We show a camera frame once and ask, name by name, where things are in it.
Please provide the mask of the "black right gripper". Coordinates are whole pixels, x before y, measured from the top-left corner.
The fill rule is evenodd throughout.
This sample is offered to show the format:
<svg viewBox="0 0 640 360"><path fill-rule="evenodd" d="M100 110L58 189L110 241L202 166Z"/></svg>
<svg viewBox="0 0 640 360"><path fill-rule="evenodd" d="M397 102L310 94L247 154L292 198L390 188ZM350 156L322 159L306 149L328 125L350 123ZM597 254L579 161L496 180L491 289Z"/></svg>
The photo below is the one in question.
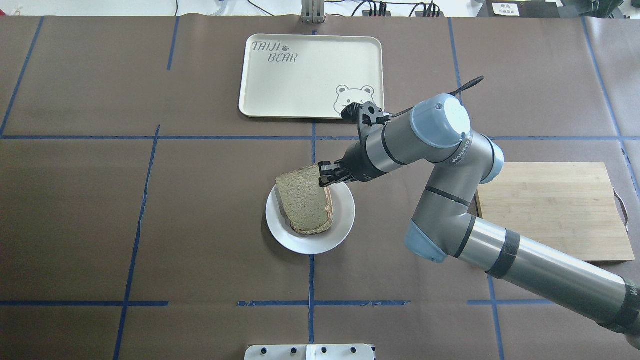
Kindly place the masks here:
<svg viewBox="0 0 640 360"><path fill-rule="evenodd" d="M318 171L318 184L322 188L338 183L371 182L387 174L372 163L363 142L350 146L338 161L318 162Z"/></svg>

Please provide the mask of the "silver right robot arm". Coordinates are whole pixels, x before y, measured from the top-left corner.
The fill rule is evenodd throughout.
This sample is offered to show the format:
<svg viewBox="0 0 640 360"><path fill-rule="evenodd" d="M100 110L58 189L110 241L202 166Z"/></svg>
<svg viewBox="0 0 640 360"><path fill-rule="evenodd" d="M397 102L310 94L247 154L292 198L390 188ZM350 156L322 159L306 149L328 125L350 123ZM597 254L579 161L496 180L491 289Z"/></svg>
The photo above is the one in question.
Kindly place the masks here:
<svg viewBox="0 0 640 360"><path fill-rule="evenodd" d="M595 265L605 250L594 240L622 226L594 162L505 162L454 93L396 113L347 99L337 111L358 126L358 143L320 162L321 186L432 164L404 240L412 253L462 260L639 346L639 286Z"/></svg>

